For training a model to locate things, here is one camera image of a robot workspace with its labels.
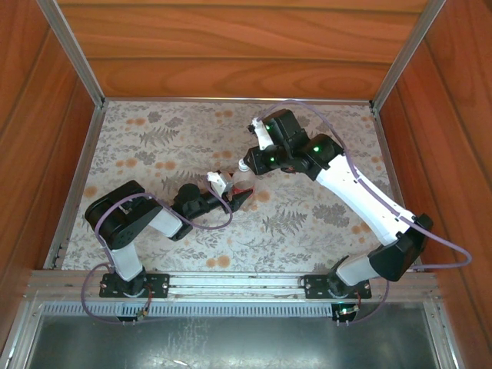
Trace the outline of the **small red-tipped clear object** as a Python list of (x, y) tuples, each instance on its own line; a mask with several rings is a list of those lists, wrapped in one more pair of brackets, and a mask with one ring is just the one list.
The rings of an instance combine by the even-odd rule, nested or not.
[(239, 189), (255, 188), (256, 175), (250, 169), (249, 171), (240, 171), (239, 169), (233, 174), (233, 187)]

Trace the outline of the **floral patterned tablecloth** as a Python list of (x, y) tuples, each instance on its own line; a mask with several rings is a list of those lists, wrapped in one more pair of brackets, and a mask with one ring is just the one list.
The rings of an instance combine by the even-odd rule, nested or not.
[[(127, 181), (172, 201), (187, 183), (202, 185), (209, 171), (234, 171), (257, 144), (248, 132), (262, 104), (113, 101), (92, 158), (62, 268), (89, 270), (106, 261), (84, 214), (102, 195)], [(153, 228), (135, 239), (147, 269), (159, 271), (324, 273), (345, 255), (378, 246), (378, 239), (342, 200), (305, 175), (273, 171), (255, 183), (253, 201), (228, 216), (198, 219), (183, 240)]]

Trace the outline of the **aluminium mounting rail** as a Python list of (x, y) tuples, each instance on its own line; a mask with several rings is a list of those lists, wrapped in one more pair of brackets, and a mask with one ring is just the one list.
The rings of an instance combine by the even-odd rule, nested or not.
[[(88, 301), (99, 298), (103, 271), (41, 270), (32, 272), (24, 297), (40, 301)], [(408, 272), (397, 282), (369, 280), (370, 299), (307, 299), (301, 273), (170, 272), (168, 296), (153, 301), (172, 302), (371, 302), (421, 303), (441, 301), (443, 295), (432, 273)]]

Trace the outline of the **aluminium frame bar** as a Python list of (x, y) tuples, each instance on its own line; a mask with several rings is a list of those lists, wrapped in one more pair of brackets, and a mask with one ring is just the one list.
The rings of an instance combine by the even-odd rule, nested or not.
[(105, 103), (105, 94), (57, 0), (36, 0), (36, 2), (93, 103), (97, 107), (102, 107)]
[(465, 369), (454, 331), (444, 305), (423, 303), (424, 312), (440, 369)]
[(416, 22), (416, 25), (411, 31), (409, 38), (397, 54), (397, 57), (389, 68), (387, 74), (381, 82), (381, 86), (377, 90), (376, 95), (372, 100), (371, 106), (376, 112), (379, 112), (383, 108), (389, 94), (397, 84), (398, 79), (402, 75), (408, 63), (411, 61), (414, 53), (423, 41), (425, 35), (429, 31), (445, 3), (446, 0), (428, 0), (423, 12)]
[(370, 106), (364, 99), (303, 99), (303, 98), (220, 98), (220, 97), (106, 97), (105, 101), (145, 101), (145, 102), (233, 102), (274, 104), (286, 101), (299, 101), (309, 105), (357, 105)]
[(107, 105), (108, 103), (105, 101), (103, 105), (95, 107), (93, 111), (61, 217), (42, 267), (43, 270), (57, 269), (62, 266), (69, 238), (77, 219), (78, 209), (105, 118)]
[(381, 148), (382, 157), (384, 160), (387, 176), (391, 187), (392, 198), (400, 206), (405, 208), (401, 187), (397, 179), (397, 173), (394, 168), (394, 163), (391, 157), (390, 149), (387, 143), (386, 135), (384, 133), (384, 128), (381, 122), (379, 112), (376, 108), (371, 108), (371, 114), (374, 118), (374, 129), (376, 131), (377, 139)]
[(0, 357), (0, 369), (26, 369), (42, 308), (43, 303), (35, 299), (20, 304)]

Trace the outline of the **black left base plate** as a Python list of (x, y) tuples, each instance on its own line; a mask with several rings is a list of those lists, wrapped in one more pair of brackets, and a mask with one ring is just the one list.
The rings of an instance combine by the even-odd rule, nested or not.
[(100, 282), (100, 298), (166, 298), (169, 274), (143, 271), (130, 281), (118, 274), (104, 274)]

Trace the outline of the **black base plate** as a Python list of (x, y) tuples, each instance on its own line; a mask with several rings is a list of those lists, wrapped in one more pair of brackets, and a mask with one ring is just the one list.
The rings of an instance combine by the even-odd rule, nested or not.
[(100, 298), (166, 298), (169, 274), (143, 271), (130, 281), (118, 274), (104, 274), (100, 282)]
[(368, 280), (354, 286), (346, 285), (336, 274), (306, 274), (300, 279), (307, 299), (370, 299), (372, 290)]

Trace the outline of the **grey metal sheet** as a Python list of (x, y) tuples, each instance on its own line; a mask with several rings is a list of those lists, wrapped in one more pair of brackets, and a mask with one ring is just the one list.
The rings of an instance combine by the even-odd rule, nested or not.
[(327, 318), (173, 317), (135, 327), (47, 317), (28, 369), (437, 369), (417, 309)]

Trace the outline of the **small black circuit board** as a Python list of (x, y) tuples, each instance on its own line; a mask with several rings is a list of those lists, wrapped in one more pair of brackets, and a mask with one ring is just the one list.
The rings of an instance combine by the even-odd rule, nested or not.
[(124, 326), (135, 326), (136, 324), (143, 323), (148, 318), (148, 316), (149, 314), (147, 311), (139, 311), (133, 316), (117, 316), (117, 320)]
[(360, 304), (336, 303), (331, 305), (331, 319), (338, 327), (349, 327), (354, 323)]

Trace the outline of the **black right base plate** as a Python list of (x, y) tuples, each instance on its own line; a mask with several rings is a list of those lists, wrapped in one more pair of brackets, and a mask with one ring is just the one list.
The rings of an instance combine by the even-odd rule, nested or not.
[(370, 299), (372, 290), (368, 280), (354, 286), (346, 285), (336, 274), (306, 274), (300, 279), (307, 299)]

